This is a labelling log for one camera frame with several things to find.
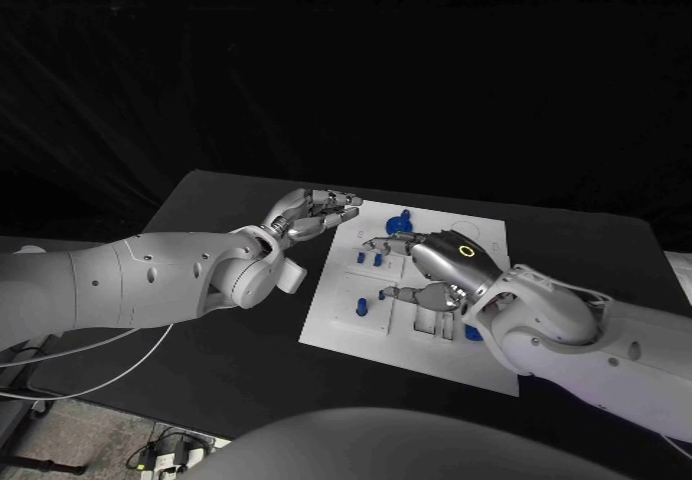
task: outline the yellow ring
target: yellow ring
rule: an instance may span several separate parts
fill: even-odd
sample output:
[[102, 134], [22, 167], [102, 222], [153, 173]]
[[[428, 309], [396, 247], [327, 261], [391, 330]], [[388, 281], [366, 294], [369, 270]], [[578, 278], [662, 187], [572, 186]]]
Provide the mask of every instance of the yellow ring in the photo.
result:
[[476, 255], [476, 252], [473, 251], [473, 248], [468, 247], [468, 245], [461, 245], [458, 247], [458, 253], [464, 256], [464, 257], [473, 257]]

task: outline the floor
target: floor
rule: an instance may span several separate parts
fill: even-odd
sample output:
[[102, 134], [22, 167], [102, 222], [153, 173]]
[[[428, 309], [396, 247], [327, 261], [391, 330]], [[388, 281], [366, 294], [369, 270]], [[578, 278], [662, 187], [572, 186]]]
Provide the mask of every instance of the floor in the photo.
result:
[[[88, 465], [86, 473], [75, 477], [4, 467], [0, 480], [137, 480], [141, 474], [125, 468], [125, 460], [167, 427], [76, 400], [62, 400], [42, 419], [27, 422], [20, 438], [13, 441], [11, 453], [66, 465]], [[212, 437], [200, 437], [213, 444]]]

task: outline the robotic hand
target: robotic hand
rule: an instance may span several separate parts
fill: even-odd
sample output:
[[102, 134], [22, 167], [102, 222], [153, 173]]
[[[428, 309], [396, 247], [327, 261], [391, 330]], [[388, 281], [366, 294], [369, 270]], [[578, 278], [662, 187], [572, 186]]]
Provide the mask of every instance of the robotic hand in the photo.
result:
[[692, 320], [618, 302], [516, 265], [503, 272], [458, 232], [395, 233], [363, 244], [412, 257], [431, 283], [385, 295], [435, 311], [464, 306], [502, 365], [597, 408], [692, 441]]
[[357, 196], [298, 189], [261, 226], [231, 233], [148, 233], [76, 252], [0, 255], [0, 350], [86, 327], [148, 328], [251, 308], [306, 270], [284, 250], [356, 217]]

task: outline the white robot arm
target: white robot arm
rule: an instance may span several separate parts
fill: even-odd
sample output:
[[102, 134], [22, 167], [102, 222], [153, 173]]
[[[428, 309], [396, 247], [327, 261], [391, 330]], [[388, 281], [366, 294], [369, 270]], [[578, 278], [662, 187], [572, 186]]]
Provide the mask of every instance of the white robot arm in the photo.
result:
[[356, 217], [360, 204], [355, 195], [298, 189], [261, 227], [0, 255], [0, 350], [78, 328], [159, 327], [219, 308], [251, 308], [275, 286], [294, 293], [306, 271], [284, 250]]
[[435, 311], [461, 308], [497, 361], [667, 437], [692, 441], [692, 319], [618, 302], [523, 265], [502, 272], [458, 232], [396, 233], [365, 247], [411, 255], [437, 283], [385, 289]]

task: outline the blue object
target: blue object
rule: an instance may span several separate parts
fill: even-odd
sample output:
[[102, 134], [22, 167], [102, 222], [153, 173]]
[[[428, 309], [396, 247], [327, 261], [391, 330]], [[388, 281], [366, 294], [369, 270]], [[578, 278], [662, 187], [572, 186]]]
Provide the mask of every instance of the blue object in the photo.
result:
[[359, 317], [365, 317], [368, 315], [368, 300], [365, 298], [357, 299], [356, 313]]
[[464, 335], [467, 340], [470, 340], [471, 342], [481, 342], [483, 337], [480, 336], [479, 330], [473, 328], [470, 325], [464, 325], [464, 327], [466, 327]]
[[404, 210], [401, 212], [401, 217], [392, 217], [386, 221], [385, 230], [386, 234], [392, 235], [396, 232], [412, 232], [414, 224], [411, 223], [411, 212]]

